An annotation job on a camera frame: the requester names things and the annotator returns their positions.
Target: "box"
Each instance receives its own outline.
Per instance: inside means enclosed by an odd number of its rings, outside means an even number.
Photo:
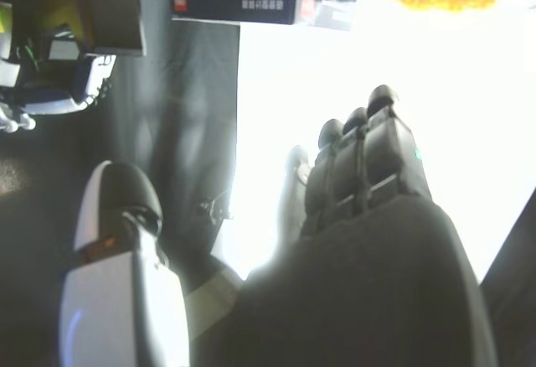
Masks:
[[[349,30],[356,0],[171,0],[173,19],[260,22]]]

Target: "dark floor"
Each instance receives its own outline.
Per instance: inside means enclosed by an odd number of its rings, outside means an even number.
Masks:
[[[97,107],[0,136],[0,365],[50,365],[59,298],[83,189],[105,159],[148,172],[162,202],[162,245],[190,292],[216,269],[215,231],[197,199],[230,188],[240,28],[171,22],[142,0],[147,56],[118,59]]]

